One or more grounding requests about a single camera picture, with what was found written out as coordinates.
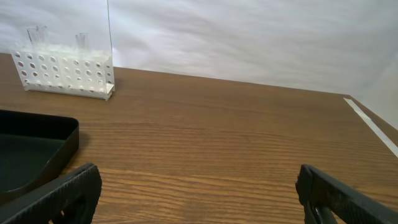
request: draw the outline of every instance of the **white backdrop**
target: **white backdrop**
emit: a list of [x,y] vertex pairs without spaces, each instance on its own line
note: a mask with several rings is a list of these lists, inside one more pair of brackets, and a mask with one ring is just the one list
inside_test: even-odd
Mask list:
[[[109,13],[117,67],[347,93],[391,110],[372,102],[398,72],[396,0],[109,0]],[[58,27],[55,40],[89,32],[109,45],[105,0],[0,0],[0,19],[3,52],[38,23]],[[398,127],[397,110],[378,113]]]

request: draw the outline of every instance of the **brown wooden tabletop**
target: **brown wooden tabletop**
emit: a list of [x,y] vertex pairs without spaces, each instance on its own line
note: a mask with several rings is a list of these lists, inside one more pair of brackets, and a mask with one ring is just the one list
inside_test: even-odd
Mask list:
[[0,109],[79,120],[65,172],[98,166],[93,223],[303,223],[301,164],[398,211],[398,158],[349,96],[115,68],[104,101],[24,91],[10,55],[0,68]]

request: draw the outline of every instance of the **black plastic bin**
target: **black plastic bin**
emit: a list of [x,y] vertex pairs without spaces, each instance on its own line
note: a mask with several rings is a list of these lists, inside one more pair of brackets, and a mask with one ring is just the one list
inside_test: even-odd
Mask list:
[[0,205],[58,177],[79,147],[79,123],[0,110]]

